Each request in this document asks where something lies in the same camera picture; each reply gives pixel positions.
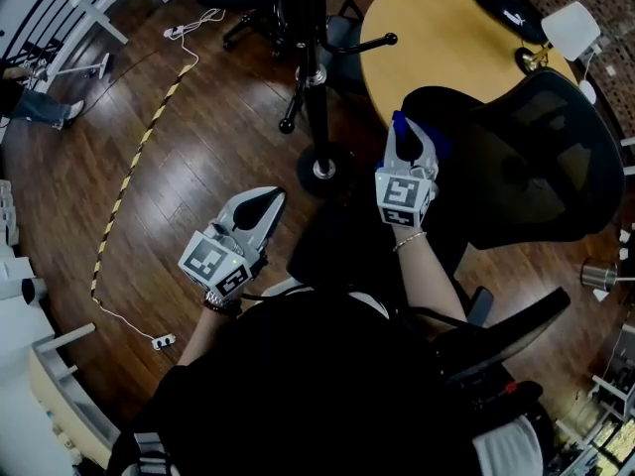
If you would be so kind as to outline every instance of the desk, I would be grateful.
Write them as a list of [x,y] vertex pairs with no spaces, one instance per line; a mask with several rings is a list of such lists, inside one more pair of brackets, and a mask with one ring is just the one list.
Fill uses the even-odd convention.
[[[525,76],[514,60],[520,38],[474,0],[375,0],[361,41],[388,32],[397,34],[395,46],[361,54],[368,93],[386,126],[406,95],[422,86],[444,86],[490,102]],[[559,53],[549,53],[548,65],[576,83]]]

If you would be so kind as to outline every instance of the hazard tape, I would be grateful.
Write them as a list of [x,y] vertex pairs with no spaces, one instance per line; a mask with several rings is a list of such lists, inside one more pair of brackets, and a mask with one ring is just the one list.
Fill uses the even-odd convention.
[[143,152],[143,149],[146,146],[146,143],[148,143],[148,141],[150,140],[150,136],[152,136],[152,131],[155,128],[155,125],[161,118],[161,115],[163,114],[164,110],[166,109],[166,106],[168,105],[168,102],[170,102],[170,99],[179,88],[181,81],[183,81],[183,78],[190,71],[191,68],[192,68],[192,65],[186,65],[185,67],[183,67],[183,69],[177,76],[177,79],[168,90],[168,93],[166,93],[166,96],[164,97],[163,102],[161,103],[161,106],[159,106],[159,109],[157,109],[157,112],[152,117],[152,121],[150,122],[148,129],[146,129],[146,132],[144,133],[143,138],[141,138],[141,142],[139,143],[137,152],[135,153],[135,156],[132,158],[132,163],[130,163],[130,170],[128,170],[128,175],[126,175],[126,178],[121,183],[121,188],[119,188],[119,195],[117,195],[117,200],[115,201],[115,204],[112,207],[112,211],[110,212],[110,218],[108,219],[108,224],[106,224],[106,229],[103,232],[103,237],[101,238],[101,243],[99,244],[99,250],[97,251],[97,262],[95,263],[95,268],[92,273],[92,283],[90,283],[90,297],[100,307],[102,307],[101,299],[95,296],[95,291],[97,289],[97,279],[99,277],[99,270],[101,269],[101,260],[103,259],[103,252],[106,248],[106,242],[108,241],[108,236],[110,236],[110,233],[112,232],[112,226],[115,223],[117,212],[119,211],[119,208],[121,207],[121,201],[123,200],[123,195],[125,194],[126,189],[128,188],[128,185],[130,184],[130,179],[135,174],[135,169],[137,168],[137,164],[139,164],[139,159],[141,158],[141,153]]

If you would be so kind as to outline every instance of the black pole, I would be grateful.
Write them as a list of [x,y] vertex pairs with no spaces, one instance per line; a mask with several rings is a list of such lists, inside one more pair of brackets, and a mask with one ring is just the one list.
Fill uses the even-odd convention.
[[319,63],[318,38],[326,26],[326,0],[300,0],[302,13],[302,37],[306,52],[305,101],[309,126],[314,138],[319,173],[324,179],[329,175],[328,113],[326,111],[326,71]]

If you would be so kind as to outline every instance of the person's leg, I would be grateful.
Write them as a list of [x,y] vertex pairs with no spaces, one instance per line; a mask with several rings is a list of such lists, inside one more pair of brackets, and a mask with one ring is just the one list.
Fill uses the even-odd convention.
[[48,123],[61,129],[70,113],[71,106],[60,104],[46,93],[25,88],[22,97],[11,113],[11,118]]

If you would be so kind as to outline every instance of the metal cup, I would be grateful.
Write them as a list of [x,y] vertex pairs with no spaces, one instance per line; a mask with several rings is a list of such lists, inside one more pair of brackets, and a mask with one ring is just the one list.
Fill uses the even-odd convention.
[[617,282],[617,265],[588,258],[582,265],[579,279],[583,286],[610,293]]

